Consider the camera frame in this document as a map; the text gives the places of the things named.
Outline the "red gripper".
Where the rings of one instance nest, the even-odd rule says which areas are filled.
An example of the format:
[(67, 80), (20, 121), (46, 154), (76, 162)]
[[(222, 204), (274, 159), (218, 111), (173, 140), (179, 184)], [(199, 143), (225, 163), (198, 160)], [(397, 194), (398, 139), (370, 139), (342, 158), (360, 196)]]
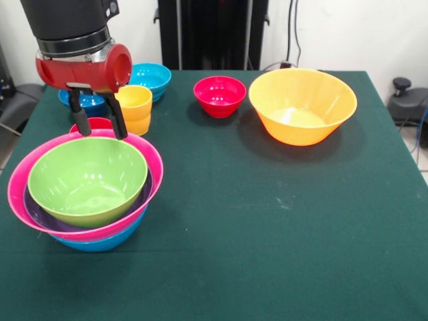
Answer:
[(109, 43), (101, 50), (71, 58), (49, 58), (40, 51), (36, 54), (36, 69), (49, 86), (69, 91), (69, 103), (78, 132), (91, 135), (85, 110), (80, 106), (79, 89), (106, 94), (111, 109), (111, 122), (115, 136), (122, 140), (128, 136), (119, 102), (114, 97), (126, 85), (132, 73), (132, 59), (122, 44)]

